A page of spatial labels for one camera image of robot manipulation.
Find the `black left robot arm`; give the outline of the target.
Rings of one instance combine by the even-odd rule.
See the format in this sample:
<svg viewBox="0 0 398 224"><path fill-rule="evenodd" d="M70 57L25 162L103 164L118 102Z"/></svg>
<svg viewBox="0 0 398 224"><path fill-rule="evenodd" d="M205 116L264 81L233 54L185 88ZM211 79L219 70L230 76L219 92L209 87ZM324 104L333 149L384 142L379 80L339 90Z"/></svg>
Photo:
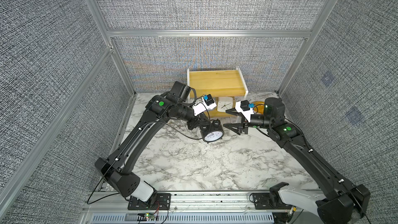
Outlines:
<svg viewBox="0 0 398 224"><path fill-rule="evenodd" d="M157 191L133 173L134 166L152 138L171 119L187 122L190 130L210 123L204 114L196 115L186 100L193 88L175 82L170 91L155 95L131 133L107 158L98 158L95 167L105 182L124 198L135 197L147 205L156 201Z"/></svg>

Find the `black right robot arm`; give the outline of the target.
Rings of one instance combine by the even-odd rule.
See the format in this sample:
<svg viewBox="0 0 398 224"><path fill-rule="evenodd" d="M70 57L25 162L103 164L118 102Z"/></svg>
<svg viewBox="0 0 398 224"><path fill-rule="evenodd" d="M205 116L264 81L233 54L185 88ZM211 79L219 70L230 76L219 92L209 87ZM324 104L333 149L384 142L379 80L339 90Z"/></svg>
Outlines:
<svg viewBox="0 0 398 224"><path fill-rule="evenodd" d="M282 99L265 99L263 114L256 114L254 108L247 100L236 102L226 113L241 116L241 122L224 127L238 135L247 134L249 128L266 129L266 135L299 162L323 193L316 197L288 183L278 183L269 189L271 208L296 206L317 215L325 224L354 224L366 216L370 191L339 173L313 149L298 126L286 121Z"/></svg>

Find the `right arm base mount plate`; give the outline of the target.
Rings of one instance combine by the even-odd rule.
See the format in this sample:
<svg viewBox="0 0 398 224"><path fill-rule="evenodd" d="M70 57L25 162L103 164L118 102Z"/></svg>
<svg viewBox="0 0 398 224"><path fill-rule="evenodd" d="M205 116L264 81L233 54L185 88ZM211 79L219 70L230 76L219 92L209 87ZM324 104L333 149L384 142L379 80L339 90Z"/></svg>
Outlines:
<svg viewBox="0 0 398 224"><path fill-rule="evenodd" d="M290 209L292 206L282 202L280 197L274 193L251 193L250 202L255 205L256 210L265 209Z"/></svg>

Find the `small white square alarm clock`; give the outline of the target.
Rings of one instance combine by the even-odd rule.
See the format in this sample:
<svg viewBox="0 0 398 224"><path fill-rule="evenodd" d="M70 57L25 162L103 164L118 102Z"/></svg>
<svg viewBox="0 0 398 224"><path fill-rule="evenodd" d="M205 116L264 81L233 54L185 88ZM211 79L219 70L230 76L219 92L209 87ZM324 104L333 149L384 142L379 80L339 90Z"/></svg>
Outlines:
<svg viewBox="0 0 398 224"><path fill-rule="evenodd" d="M218 97L217 111L225 113L234 108L234 98L229 96Z"/></svg>

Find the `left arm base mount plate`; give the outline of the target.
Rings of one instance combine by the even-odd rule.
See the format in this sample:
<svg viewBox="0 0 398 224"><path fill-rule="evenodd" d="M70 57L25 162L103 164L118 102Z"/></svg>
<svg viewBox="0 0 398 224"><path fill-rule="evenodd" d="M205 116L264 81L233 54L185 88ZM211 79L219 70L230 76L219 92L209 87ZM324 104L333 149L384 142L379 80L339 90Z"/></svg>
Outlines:
<svg viewBox="0 0 398 224"><path fill-rule="evenodd" d="M127 209L130 211L155 211L155 210L169 210L171 205L171 194L157 193L155 197L151 197L148 201L141 201L140 199L131 196Z"/></svg>

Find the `black twin bell alarm clock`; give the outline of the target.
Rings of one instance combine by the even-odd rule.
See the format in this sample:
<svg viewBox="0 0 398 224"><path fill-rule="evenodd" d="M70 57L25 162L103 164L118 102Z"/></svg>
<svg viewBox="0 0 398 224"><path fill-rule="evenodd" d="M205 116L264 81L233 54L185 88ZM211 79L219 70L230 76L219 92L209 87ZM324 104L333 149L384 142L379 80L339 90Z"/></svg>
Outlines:
<svg viewBox="0 0 398 224"><path fill-rule="evenodd" d="M210 124L200 126L202 140L206 143L212 143L224 136L224 130L219 119L212 120Z"/></svg>

